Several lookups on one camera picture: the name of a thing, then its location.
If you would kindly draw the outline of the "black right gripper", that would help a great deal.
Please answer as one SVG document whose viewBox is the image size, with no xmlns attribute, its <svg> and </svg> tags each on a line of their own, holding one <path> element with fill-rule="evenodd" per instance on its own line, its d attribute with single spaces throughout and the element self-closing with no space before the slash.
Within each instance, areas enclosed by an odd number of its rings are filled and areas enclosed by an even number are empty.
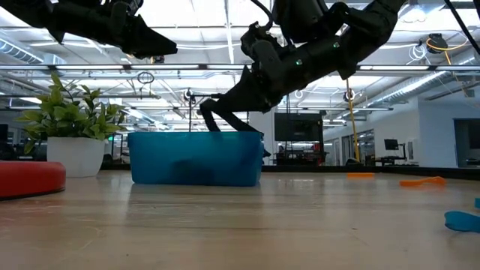
<svg viewBox="0 0 480 270">
<path fill-rule="evenodd" d="M 282 83 L 287 74 L 284 60 L 296 52 L 288 40 L 285 45 L 270 33 L 270 24 L 253 22 L 241 36 L 241 51 L 252 60 L 237 84 L 217 100 L 208 101 L 214 113 L 268 112 L 284 96 Z"/>
</svg>

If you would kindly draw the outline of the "orange utensil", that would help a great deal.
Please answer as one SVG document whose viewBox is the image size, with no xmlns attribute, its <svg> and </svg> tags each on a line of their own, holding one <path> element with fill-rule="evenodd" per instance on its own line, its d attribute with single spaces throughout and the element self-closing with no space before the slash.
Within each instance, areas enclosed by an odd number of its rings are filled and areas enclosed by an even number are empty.
<svg viewBox="0 0 480 270">
<path fill-rule="evenodd" d="M 402 180 L 399 182 L 402 187 L 418 187 L 421 185 L 446 185 L 446 180 L 443 177 L 435 176 L 428 178 L 420 178 L 416 180 Z"/>
</svg>

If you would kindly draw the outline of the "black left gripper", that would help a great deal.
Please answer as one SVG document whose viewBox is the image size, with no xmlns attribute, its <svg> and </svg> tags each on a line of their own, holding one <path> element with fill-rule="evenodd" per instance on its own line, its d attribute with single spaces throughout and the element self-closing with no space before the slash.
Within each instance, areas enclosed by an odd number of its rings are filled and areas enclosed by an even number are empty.
<svg viewBox="0 0 480 270">
<path fill-rule="evenodd" d="M 51 5 L 46 28 L 59 43 L 69 33 L 121 45 L 124 53 L 138 59 L 176 54 L 177 43 L 136 16 L 142 6 L 143 0 L 58 0 Z"/>
</svg>

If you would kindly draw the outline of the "artificial plant white pot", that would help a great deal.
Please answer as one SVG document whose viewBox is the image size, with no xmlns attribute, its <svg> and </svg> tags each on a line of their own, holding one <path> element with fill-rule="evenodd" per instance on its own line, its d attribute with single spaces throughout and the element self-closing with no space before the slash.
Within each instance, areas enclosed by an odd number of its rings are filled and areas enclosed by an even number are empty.
<svg viewBox="0 0 480 270">
<path fill-rule="evenodd" d="M 28 141 L 25 153 L 46 143 L 46 159 L 58 162 L 70 178 L 96 176 L 105 155 L 108 137 L 123 131 L 125 108 L 99 101 L 101 90 L 81 85 L 65 85 L 57 73 L 51 74 L 48 94 L 37 96 L 38 109 L 27 109 L 17 119 L 25 122 Z"/>
</svg>

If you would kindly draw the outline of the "red lamp stand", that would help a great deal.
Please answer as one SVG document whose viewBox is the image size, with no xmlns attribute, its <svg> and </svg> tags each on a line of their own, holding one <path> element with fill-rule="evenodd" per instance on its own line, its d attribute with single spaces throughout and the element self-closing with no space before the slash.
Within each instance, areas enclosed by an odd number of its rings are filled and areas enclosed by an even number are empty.
<svg viewBox="0 0 480 270">
<path fill-rule="evenodd" d="M 61 192 L 66 169 L 59 162 L 0 161 L 0 201 Z"/>
</svg>

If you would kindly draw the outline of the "blue plastic bin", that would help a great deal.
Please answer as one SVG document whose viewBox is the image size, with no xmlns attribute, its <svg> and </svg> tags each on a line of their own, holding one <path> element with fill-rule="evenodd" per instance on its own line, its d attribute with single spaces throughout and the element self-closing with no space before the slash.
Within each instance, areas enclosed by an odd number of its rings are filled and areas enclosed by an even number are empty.
<svg viewBox="0 0 480 270">
<path fill-rule="evenodd" d="M 127 146 L 142 185 L 253 187 L 263 166 L 257 132 L 133 132 Z"/>
</svg>

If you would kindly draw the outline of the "black table edge frame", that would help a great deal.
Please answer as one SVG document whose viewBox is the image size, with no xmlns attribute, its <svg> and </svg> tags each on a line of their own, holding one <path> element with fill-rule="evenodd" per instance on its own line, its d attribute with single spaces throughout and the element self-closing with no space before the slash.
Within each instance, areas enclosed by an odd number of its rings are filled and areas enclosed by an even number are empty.
<svg viewBox="0 0 480 270">
<path fill-rule="evenodd" d="M 237 166 L 205 165 L 192 161 L 153 165 L 108 164 L 102 170 L 129 171 L 133 183 L 141 185 L 207 185 L 250 187 L 262 173 L 391 173 L 407 176 L 441 176 L 480 181 L 480 168 L 435 168 L 419 166 Z"/>
</svg>

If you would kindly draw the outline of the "large black monitor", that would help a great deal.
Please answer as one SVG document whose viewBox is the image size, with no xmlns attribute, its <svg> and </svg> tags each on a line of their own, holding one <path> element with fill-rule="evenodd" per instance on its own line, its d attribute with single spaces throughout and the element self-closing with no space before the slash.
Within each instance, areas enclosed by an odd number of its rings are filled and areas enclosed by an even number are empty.
<svg viewBox="0 0 480 270">
<path fill-rule="evenodd" d="M 278 142 L 322 142 L 323 120 L 320 114 L 274 114 L 274 139 Z"/>
</svg>

